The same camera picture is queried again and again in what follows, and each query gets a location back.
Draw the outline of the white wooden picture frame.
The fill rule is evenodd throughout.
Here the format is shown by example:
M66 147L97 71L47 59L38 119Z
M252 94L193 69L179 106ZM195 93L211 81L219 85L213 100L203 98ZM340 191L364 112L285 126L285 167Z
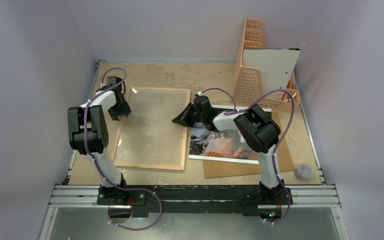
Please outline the white wooden picture frame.
M129 87L131 112L117 128L112 159L117 167L183 170L188 128L173 123L189 104L191 91L182 88Z

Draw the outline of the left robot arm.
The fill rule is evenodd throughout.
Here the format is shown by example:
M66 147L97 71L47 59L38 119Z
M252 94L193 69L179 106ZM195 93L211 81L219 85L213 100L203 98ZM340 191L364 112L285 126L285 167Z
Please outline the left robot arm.
M101 180L101 187L112 188L109 197L118 205L126 203L129 191L121 172L108 151L110 133L105 113L111 120L128 117L131 108L125 98L126 85L123 78L111 76L107 85L98 89L95 96L80 106L67 110L69 145L93 163Z

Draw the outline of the printed photo of driver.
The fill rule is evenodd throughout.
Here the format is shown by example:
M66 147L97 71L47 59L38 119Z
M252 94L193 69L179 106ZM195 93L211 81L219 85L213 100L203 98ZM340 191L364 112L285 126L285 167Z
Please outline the printed photo of driver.
M211 161L270 164L281 133L271 113L259 106L229 114L211 104L191 103L179 122L191 128L191 154Z

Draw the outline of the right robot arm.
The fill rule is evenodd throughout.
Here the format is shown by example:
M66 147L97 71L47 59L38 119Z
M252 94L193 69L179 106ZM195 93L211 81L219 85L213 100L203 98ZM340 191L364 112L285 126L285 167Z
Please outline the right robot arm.
M200 123L206 130L214 133L239 131L248 147L256 152L262 200L272 204L280 198L285 189L276 153L281 129L271 114L258 104L243 110L218 108L210 103L207 96L196 95L193 102L188 103L171 122L188 128Z

